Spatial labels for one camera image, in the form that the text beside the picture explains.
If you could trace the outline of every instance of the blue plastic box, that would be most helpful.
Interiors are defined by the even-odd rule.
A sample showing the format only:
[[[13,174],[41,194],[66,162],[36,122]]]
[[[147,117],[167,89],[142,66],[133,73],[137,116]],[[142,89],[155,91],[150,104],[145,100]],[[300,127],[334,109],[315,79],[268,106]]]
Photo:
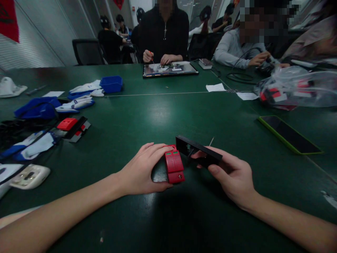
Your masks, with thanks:
[[[28,102],[28,104],[17,109],[14,112],[14,115],[15,117],[21,119],[30,119],[30,118],[52,119],[55,118],[54,108],[59,106],[61,106],[61,103],[57,100],[57,97],[33,98]]]
[[[123,79],[120,76],[103,77],[100,86],[105,93],[120,92],[123,86]]]

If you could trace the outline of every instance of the white shirt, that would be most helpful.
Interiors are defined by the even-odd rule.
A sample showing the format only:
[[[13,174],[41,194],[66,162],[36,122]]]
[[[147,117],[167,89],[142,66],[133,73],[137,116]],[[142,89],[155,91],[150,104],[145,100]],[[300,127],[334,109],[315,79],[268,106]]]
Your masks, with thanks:
[[[241,46],[239,34],[239,28],[230,30],[224,34],[214,53],[216,62],[230,67],[236,64],[235,67],[246,69],[250,60],[260,53],[257,49],[248,52],[251,48],[258,47],[262,52],[266,51],[264,43],[245,43]],[[272,56],[270,59],[273,62],[279,63]]]
[[[203,25],[204,23],[201,24],[201,26],[194,28],[192,31],[189,32],[189,46],[193,37],[193,34],[200,34],[202,29],[203,29]],[[212,33],[212,29],[210,27],[208,27],[208,33]]]

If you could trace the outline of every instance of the black shirt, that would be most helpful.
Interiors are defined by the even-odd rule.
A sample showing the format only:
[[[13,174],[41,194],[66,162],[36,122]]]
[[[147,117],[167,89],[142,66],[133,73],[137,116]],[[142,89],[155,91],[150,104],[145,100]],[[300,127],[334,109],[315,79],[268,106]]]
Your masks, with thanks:
[[[181,55],[187,60],[189,41],[189,17],[186,12],[175,6],[173,14],[166,23],[161,17],[158,7],[146,12],[139,28],[139,51],[142,56],[147,49],[154,53],[153,61],[160,63],[164,54]]]
[[[221,18],[217,19],[217,20],[215,21],[215,23],[213,23],[212,29],[221,26],[221,25],[223,24],[223,18],[224,18],[224,17],[221,17]],[[221,28],[218,32],[224,32],[224,29],[225,29],[227,26],[229,26],[229,25],[232,24],[232,18],[231,18],[231,17],[229,17],[229,18],[227,19],[227,21],[228,21],[227,25],[224,26],[223,28]]]
[[[139,33],[138,33],[138,27],[139,25],[137,25],[133,31],[132,31],[132,34],[131,34],[131,42],[132,44],[136,45],[136,46],[139,46]]]
[[[101,30],[98,33],[98,41],[103,46],[108,63],[120,58],[120,47],[123,45],[123,38],[111,30]]]

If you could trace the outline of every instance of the hand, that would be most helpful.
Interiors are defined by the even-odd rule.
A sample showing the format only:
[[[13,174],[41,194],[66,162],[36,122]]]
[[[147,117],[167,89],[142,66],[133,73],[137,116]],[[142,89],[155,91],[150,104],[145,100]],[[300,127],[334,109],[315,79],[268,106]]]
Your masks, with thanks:
[[[246,210],[253,205],[259,194],[255,191],[252,170],[249,164],[239,158],[217,148],[206,147],[222,155],[220,166],[210,165],[208,170],[220,182],[226,195],[241,209]],[[191,158],[205,157],[205,153],[198,151]]]
[[[154,165],[165,152],[172,151],[172,147],[164,147],[166,144],[147,143],[143,145],[135,157],[116,173],[124,195],[148,194],[163,192],[173,187],[168,182],[154,183],[151,172]]]
[[[172,61],[175,61],[176,56],[174,54],[164,54],[160,60],[160,65],[166,65]]]
[[[150,61],[152,61],[154,54],[150,53],[149,50],[145,50],[143,53],[143,61],[148,63]]]
[[[258,54],[253,59],[249,61],[248,66],[261,66],[261,64],[271,56],[271,54],[268,51],[265,51],[263,53]]]
[[[289,63],[280,63],[279,66],[284,69],[284,68],[287,68],[287,67],[290,67],[290,64]]]

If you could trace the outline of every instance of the red flag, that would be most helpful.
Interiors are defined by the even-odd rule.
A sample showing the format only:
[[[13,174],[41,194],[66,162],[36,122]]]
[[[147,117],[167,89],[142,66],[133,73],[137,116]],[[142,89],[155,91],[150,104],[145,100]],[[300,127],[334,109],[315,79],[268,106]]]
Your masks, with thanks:
[[[113,0],[120,10],[122,10],[124,0]]]
[[[0,0],[0,33],[20,43],[14,0]]]

